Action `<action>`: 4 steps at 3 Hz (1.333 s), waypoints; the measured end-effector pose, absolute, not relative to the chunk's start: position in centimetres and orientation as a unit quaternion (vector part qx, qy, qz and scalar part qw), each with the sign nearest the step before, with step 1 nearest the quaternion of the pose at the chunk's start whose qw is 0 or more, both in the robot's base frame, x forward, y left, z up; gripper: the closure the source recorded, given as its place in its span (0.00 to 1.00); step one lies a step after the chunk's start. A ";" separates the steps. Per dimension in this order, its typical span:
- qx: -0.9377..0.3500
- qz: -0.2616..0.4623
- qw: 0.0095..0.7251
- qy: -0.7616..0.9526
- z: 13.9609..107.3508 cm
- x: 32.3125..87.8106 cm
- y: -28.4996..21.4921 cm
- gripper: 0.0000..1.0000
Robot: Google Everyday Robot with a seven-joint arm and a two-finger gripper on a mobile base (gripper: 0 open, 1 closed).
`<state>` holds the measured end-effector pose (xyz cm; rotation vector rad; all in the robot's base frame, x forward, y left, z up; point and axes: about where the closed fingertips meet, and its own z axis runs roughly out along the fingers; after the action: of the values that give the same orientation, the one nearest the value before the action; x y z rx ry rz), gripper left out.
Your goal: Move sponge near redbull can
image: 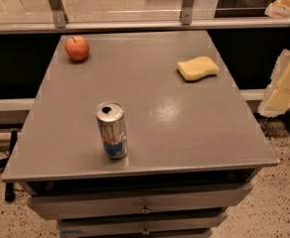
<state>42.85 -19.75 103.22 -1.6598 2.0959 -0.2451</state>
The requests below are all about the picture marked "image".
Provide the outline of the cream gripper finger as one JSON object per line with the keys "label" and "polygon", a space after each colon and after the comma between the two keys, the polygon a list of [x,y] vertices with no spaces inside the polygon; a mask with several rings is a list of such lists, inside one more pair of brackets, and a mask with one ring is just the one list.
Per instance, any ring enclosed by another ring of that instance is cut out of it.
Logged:
{"label": "cream gripper finger", "polygon": [[258,106],[258,113],[264,117],[276,117],[290,109],[290,51],[282,51],[270,79]]}
{"label": "cream gripper finger", "polygon": [[275,0],[268,5],[264,14],[271,18],[290,18],[290,0]]}

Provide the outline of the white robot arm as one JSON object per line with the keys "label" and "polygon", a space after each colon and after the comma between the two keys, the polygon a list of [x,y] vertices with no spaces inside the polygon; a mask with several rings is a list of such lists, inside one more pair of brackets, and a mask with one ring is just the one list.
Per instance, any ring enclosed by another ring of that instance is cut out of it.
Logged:
{"label": "white robot arm", "polygon": [[[272,18],[290,18],[290,0],[276,0],[265,10]],[[290,109],[290,51],[284,49],[275,62],[271,81],[267,85],[258,113],[264,117],[276,117]]]}

